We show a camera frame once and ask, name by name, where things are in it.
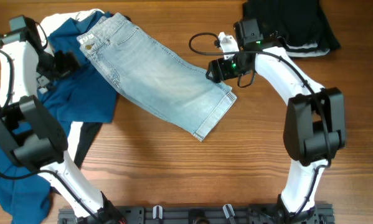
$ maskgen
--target wood grain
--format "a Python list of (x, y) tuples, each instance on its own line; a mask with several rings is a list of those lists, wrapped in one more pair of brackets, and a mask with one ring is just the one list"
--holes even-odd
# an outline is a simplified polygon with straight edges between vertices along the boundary
[[(161, 1), (0, 4), (0, 32), (7, 20), (26, 14), (41, 21), (55, 13), (91, 8), (120, 12), (179, 56), (206, 68), (213, 57), (192, 53), (187, 42), (198, 32), (226, 31), (241, 18), (243, 1)], [(333, 203), (337, 223), (373, 223), (373, 0), (322, 0), (342, 49), (296, 63), (345, 97), (347, 147), (319, 185), (316, 200)], [(212, 39), (196, 47), (215, 50)], [(237, 88), (238, 100), (203, 143), (120, 97), (111, 124), (105, 124), (82, 172), (116, 205), (223, 205), (275, 203), (290, 165), (282, 140), (286, 107), (258, 77)], [(45, 223), (57, 223), (54, 196)], [(9, 223), (0, 207), (0, 223)]]

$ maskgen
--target folded black clothing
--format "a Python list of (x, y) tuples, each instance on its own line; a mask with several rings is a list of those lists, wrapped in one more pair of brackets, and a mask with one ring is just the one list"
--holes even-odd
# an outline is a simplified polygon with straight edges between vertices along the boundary
[(248, 0), (243, 20), (248, 19), (257, 20), (264, 38), (275, 34), (294, 57), (320, 56), (341, 47), (318, 0)]

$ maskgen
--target wooden tabletop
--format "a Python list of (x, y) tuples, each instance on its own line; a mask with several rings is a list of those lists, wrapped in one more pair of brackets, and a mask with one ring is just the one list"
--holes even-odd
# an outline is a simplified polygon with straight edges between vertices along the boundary
[[(41, 21), (55, 13), (100, 8), (130, 16), (180, 57), (206, 68), (215, 57), (194, 54), (188, 40), (198, 32), (233, 34), (242, 3), (0, 3), (0, 33), (20, 14)], [(321, 5), (342, 49), (296, 63), (317, 82), (343, 92), (347, 146), (324, 173), (316, 201), (334, 205), (336, 223), (373, 223), (373, 0), (322, 0)], [(197, 40), (196, 47), (215, 50), (209, 38)], [(238, 100), (203, 142), (120, 97), (113, 122), (103, 125), (82, 172), (115, 205), (275, 203), (290, 166), (282, 139), (286, 106), (262, 77), (244, 89), (235, 80), (226, 83)], [(54, 196), (45, 223), (57, 223), (64, 207), (68, 203)], [(10, 221), (0, 207), (0, 223)]]

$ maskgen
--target denim hem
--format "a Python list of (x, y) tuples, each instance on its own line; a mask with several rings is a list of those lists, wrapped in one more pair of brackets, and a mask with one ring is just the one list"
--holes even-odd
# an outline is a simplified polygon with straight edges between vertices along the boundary
[(199, 141), (208, 135), (212, 128), (219, 122), (219, 120), (228, 112), (229, 108), (235, 103), (237, 96), (231, 91), (228, 92), (219, 102), (217, 107), (211, 112), (208, 118), (200, 125), (199, 129), (193, 134)]

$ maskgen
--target blue cloth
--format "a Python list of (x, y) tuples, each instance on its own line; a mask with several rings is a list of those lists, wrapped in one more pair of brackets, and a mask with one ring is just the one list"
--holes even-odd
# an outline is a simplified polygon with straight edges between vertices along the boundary
[[(77, 36), (91, 29), (103, 15), (110, 17), (109, 13), (96, 12), (81, 22), (69, 19), (48, 38), (56, 51), (72, 51), (82, 65), (72, 76), (54, 83), (56, 90), (39, 94), (39, 100), (66, 135), (72, 121), (109, 123), (113, 119), (116, 91), (81, 53), (77, 42)], [(28, 129), (28, 124), (22, 124), (16, 131)], [(9, 176), (29, 173), (11, 164), (1, 149), (0, 171)], [(49, 211), (49, 192), (50, 184), (39, 176), (15, 181), (0, 178), (0, 204), (12, 215), (12, 223), (40, 223)]]

